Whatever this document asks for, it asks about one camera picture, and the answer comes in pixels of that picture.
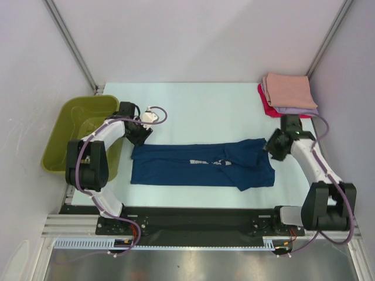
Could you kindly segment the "dark blue t shirt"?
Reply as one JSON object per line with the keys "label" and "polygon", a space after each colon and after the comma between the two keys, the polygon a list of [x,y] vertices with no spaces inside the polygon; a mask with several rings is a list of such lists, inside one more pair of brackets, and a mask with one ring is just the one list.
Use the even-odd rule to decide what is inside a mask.
{"label": "dark blue t shirt", "polygon": [[265,139],[194,145],[143,145],[132,151],[131,184],[272,187],[275,170]]}

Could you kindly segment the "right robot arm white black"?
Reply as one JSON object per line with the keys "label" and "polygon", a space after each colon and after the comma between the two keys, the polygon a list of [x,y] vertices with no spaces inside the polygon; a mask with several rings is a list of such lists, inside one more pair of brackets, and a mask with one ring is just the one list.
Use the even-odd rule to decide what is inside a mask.
{"label": "right robot arm white black", "polygon": [[280,128],[265,145],[274,160],[283,161],[291,155],[310,185],[301,207],[281,206],[279,215],[270,220],[271,230],[277,235],[284,235],[292,225],[318,232],[354,231],[357,190],[329,167],[317,142],[312,132],[303,130],[299,116],[284,115]]}

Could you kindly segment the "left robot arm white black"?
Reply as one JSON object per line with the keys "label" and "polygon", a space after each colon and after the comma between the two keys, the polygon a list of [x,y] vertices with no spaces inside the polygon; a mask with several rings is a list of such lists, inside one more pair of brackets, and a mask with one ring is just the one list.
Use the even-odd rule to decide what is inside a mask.
{"label": "left robot arm white black", "polygon": [[90,197],[101,216],[110,218],[109,227],[117,234],[129,229],[129,219],[121,214],[122,203],[109,185],[107,151],[123,138],[135,147],[143,145],[158,119],[150,107],[142,113],[134,103],[121,102],[119,110],[106,117],[97,129],[67,144],[67,183]]}

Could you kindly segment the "folded red t shirt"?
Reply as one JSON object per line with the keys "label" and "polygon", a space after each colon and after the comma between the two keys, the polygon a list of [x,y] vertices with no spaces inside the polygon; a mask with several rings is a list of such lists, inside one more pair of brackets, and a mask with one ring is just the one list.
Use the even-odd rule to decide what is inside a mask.
{"label": "folded red t shirt", "polygon": [[266,100],[266,96],[264,94],[262,84],[258,84],[257,91],[260,95],[265,114],[272,118],[279,118],[285,114],[298,114],[300,118],[311,118],[311,116],[318,114],[317,109],[281,108],[281,107],[274,108],[268,104]]}

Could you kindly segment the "folded lilac t shirt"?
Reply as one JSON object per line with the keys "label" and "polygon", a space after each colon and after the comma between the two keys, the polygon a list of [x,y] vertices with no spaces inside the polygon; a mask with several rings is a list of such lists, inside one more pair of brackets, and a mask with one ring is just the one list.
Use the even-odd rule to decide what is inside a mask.
{"label": "folded lilac t shirt", "polygon": [[318,105],[311,96],[307,76],[285,76],[269,73],[258,85],[265,114],[278,118],[286,114],[297,114],[310,118],[318,114]]}

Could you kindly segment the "folded pink t shirt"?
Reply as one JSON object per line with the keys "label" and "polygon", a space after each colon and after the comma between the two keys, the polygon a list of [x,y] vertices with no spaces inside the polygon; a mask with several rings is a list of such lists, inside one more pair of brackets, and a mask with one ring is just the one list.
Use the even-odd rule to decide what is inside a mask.
{"label": "folded pink t shirt", "polygon": [[268,73],[262,78],[265,98],[272,107],[317,109],[307,76]]}

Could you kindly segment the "olive green plastic basket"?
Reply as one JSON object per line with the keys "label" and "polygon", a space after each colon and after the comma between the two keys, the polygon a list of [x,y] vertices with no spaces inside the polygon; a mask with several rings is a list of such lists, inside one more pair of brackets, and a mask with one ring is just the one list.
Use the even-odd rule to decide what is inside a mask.
{"label": "olive green plastic basket", "polygon": [[68,141],[81,139],[94,132],[119,106],[119,100],[112,95],[77,97],[66,102],[43,154],[43,169],[63,177]]}

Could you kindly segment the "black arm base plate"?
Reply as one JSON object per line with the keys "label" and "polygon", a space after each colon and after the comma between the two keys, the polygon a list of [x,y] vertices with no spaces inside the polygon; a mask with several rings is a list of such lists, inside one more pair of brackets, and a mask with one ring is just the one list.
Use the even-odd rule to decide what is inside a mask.
{"label": "black arm base plate", "polygon": [[305,235],[281,223],[279,208],[125,207],[121,217],[140,226],[140,246],[247,247]]}

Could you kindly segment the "left aluminium frame post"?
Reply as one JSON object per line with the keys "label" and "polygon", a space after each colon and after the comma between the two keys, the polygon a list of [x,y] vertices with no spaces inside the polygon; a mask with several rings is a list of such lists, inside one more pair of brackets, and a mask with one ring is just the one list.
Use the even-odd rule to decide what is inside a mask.
{"label": "left aluminium frame post", "polygon": [[52,21],[54,22],[58,31],[60,32],[62,39],[67,45],[67,48],[73,56],[73,59],[75,60],[78,68],[80,69],[85,81],[93,91],[93,94],[96,95],[98,93],[99,86],[95,82],[94,77],[91,71],[89,70],[89,67],[81,51],[79,50],[78,45],[76,44],[76,41],[74,40],[66,21],[63,19],[63,16],[59,11],[55,1],[43,0],[42,2],[45,8],[47,9],[48,13],[50,14]]}

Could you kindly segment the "aluminium frame post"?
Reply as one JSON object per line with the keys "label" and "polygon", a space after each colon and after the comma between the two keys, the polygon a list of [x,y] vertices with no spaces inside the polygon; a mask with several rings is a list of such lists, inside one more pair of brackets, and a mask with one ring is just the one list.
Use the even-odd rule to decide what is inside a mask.
{"label": "aluminium frame post", "polygon": [[320,62],[322,61],[325,53],[327,52],[330,44],[333,42],[337,32],[341,28],[343,22],[345,21],[349,11],[353,7],[353,5],[356,3],[356,0],[345,0],[342,3],[342,6],[339,9],[339,12],[334,18],[333,23],[331,24],[326,36],[324,37],[321,45],[319,46],[319,49],[315,55],[315,57],[312,60],[312,63],[310,64],[308,71],[306,72],[306,75],[309,79],[311,79],[318,68]]}
{"label": "aluminium frame post", "polygon": [[89,67],[81,51],[79,50],[78,45],[76,44],[76,41],[74,40],[66,21],[63,19],[63,16],[59,11],[55,1],[43,0],[42,2],[45,8],[47,9],[48,13],[50,14],[52,21],[54,22],[58,31],[60,32],[62,39],[67,45],[67,48],[73,56],[73,59],[75,60],[78,68],[80,69],[85,81],[93,91],[93,94],[96,95],[98,93],[99,86],[95,82],[94,77],[91,71],[89,70]]}

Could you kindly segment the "right aluminium frame post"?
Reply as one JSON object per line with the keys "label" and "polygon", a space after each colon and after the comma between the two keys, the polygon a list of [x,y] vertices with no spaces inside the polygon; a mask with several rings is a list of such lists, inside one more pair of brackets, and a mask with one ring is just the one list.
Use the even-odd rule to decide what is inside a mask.
{"label": "right aluminium frame post", "polygon": [[342,6],[339,9],[339,12],[334,18],[333,23],[331,24],[326,36],[324,37],[321,45],[319,46],[319,49],[315,55],[315,57],[312,60],[312,63],[310,64],[308,71],[306,72],[306,75],[309,79],[311,79],[318,68],[320,62],[322,61],[325,53],[327,52],[330,44],[333,42],[337,32],[341,28],[343,22],[345,21],[349,11],[353,7],[353,5],[356,3],[356,0],[345,0],[342,3]]}

